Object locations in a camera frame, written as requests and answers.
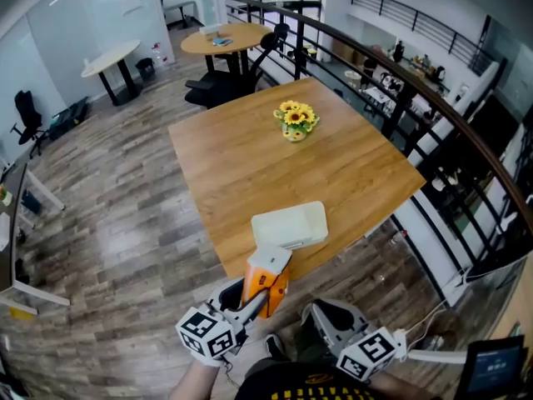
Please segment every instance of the yellow flower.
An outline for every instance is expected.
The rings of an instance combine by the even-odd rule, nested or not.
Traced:
[[[291,110],[285,114],[286,124],[299,124],[302,121],[303,116],[298,112],[298,110]]]
[[[315,120],[315,112],[306,103],[303,103],[303,104],[300,105],[299,113],[303,117],[304,121],[306,121],[308,123],[312,123],[313,120]]]
[[[280,105],[280,109],[285,112],[291,111],[291,110],[297,110],[299,107],[300,107],[300,104],[295,101],[282,102]]]

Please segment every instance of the trash bin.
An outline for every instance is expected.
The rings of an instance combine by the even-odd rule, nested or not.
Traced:
[[[22,205],[36,215],[41,211],[41,203],[28,190],[22,193]]]
[[[150,57],[145,57],[135,64],[139,73],[141,74],[142,80],[148,80],[153,76],[155,72],[153,68],[153,60]]]

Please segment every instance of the wooden handrail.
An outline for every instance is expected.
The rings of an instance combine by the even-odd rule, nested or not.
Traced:
[[[520,189],[516,186],[512,180],[510,174],[503,167],[498,157],[487,147],[483,139],[478,135],[474,129],[465,121],[461,115],[454,110],[447,102],[445,102],[436,92],[431,90],[425,83],[422,82],[417,76],[408,72],[406,69],[390,60],[386,55],[381,52],[374,52],[371,48],[356,42],[353,38],[347,36],[342,31],[336,28],[330,27],[322,22],[318,22],[315,19],[306,17],[299,13],[283,9],[275,6],[275,4],[269,4],[264,2],[258,2],[256,0],[233,0],[244,4],[249,4],[252,7],[266,9],[269,12],[280,13],[283,16],[296,19],[297,21],[309,25],[322,31],[325,34],[335,38],[336,40],[346,44],[350,48],[358,51],[366,57],[376,60],[386,70],[394,73],[395,77],[402,80],[404,83],[412,85],[436,111],[438,111],[451,125],[457,129],[459,133],[465,136],[470,143],[477,149],[477,151],[483,156],[483,158],[489,163],[492,172],[496,176],[496,179],[501,183],[501,186],[506,190],[507,195],[513,201],[521,215],[522,219],[526,223],[528,231],[533,235],[533,213],[528,208],[526,200],[522,196]]]

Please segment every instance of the screen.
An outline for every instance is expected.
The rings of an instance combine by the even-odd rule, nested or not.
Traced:
[[[516,364],[520,361],[520,356],[521,347],[518,346],[479,352],[467,392],[485,391],[511,383],[515,378]]]

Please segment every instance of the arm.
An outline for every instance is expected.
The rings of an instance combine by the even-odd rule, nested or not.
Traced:
[[[169,400],[207,400],[211,396],[218,369],[195,360],[172,390]]]
[[[431,400],[436,398],[424,388],[402,381],[387,372],[379,372],[371,378],[370,388],[390,400]]]

